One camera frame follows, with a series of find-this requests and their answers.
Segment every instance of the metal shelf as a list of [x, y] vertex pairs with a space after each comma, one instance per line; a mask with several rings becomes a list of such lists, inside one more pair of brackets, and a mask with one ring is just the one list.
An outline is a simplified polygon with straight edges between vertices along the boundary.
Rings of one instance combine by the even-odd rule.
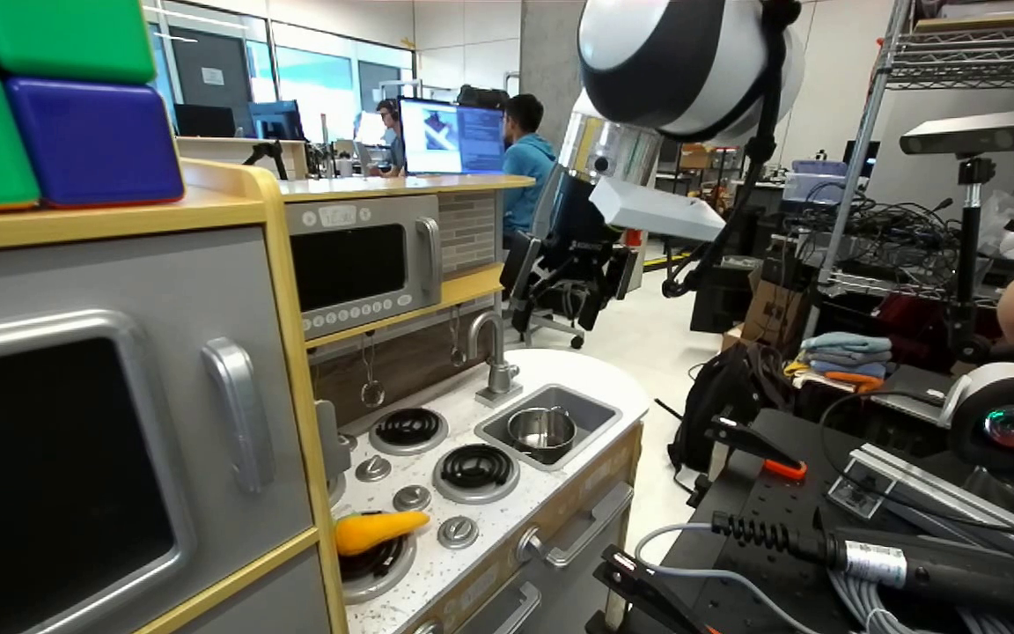
[[1014, 87], [1014, 24], [915, 29], [899, 44], [889, 87]]

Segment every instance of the desk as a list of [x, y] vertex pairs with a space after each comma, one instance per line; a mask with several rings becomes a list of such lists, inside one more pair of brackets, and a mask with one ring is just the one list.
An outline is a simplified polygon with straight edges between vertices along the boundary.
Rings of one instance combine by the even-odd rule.
[[[812, 526], [812, 508], [823, 500], [823, 491], [835, 480], [835, 464], [823, 458], [823, 446], [835, 460], [846, 460], [846, 456], [862, 444], [855, 438], [823, 432], [822, 425], [795, 420], [790, 412], [761, 412], [755, 420], [755, 429], [791, 450], [809, 464], [809, 480], [802, 485], [756, 480], [761, 460], [749, 456], [731, 456], [704, 503], [694, 510], [694, 520], [709, 520], [714, 510], [722, 514], [742, 514], [755, 518], [761, 508], [778, 508], [781, 518], [791, 520], [791, 528]], [[773, 548], [740, 548], [724, 546], [724, 538], [709, 533], [683, 533], [667, 568], [730, 568], [756, 580], [775, 604], [781, 604], [795, 621], [809, 625], [812, 629], [851, 629], [858, 627], [837, 604], [835, 588], [829, 586], [829, 573], [812, 564], [801, 564], [791, 558], [773, 554]], [[714, 625], [724, 634], [769, 634], [769, 629], [790, 629], [778, 618], [773, 618], [749, 592], [735, 592], [735, 586], [722, 580], [667, 580], [689, 612], [699, 612], [704, 625]], [[649, 612], [631, 612], [624, 625], [624, 634], [674, 634]]]

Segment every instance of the metal rod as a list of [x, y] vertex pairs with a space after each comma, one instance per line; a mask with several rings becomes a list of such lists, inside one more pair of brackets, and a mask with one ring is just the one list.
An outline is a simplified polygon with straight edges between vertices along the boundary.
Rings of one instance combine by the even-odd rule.
[[[899, 44], [902, 44], [902, 33], [906, 33], [906, 20], [910, 20], [910, 8], [913, 8], [913, 0], [895, 0], [890, 24], [889, 24], [889, 46], [883, 46], [883, 53], [882, 53], [882, 59], [873, 68], [868, 109], [862, 109], [862, 121], [858, 121], [858, 139], [855, 139], [850, 176], [846, 176], [846, 195], [843, 195], [837, 210], [835, 210], [835, 230], [832, 230], [832, 242], [829, 242], [829, 257], [823, 257], [816, 284], [832, 284], [832, 270], [837, 264], [837, 251], [843, 251], [846, 234], [850, 234], [851, 200], [858, 195], [858, 173], [862, 173], [862, 162], [868, 162], [868, 148], [871, 148], [873, 127], [882, 121], [882, 109], [883, 109], [883, 96], [889, 96], [895, 53], [899, 53]], [[809, 338], [816, 330], [816, 325], [822, 325], [822, 311], [812, 308], [809, 321], [802, 327], [802, 338]]]

